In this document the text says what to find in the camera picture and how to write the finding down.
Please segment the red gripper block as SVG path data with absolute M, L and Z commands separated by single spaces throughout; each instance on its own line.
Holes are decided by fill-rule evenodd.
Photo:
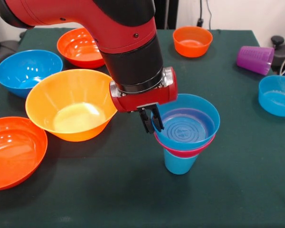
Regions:
M 159 85 L 140 94 L 125 94 L 117 88 L 114 81 L 111 81 L 111 99 L 116 109 L 119 112 L 132 112 L 137 111 L 139 108 L 139 115 L 147 133 L 154 133 L 153 125 L 158 132 L 164 129 L 157 104 L 162 105 L 174 101 L 177 98 L 177 94 L 177 78 L 172 67 L 163 69 L 162 80 Z M 152 105 L 152 121 L 147 115 L 145 108 L 140 108 L 149 105 Z

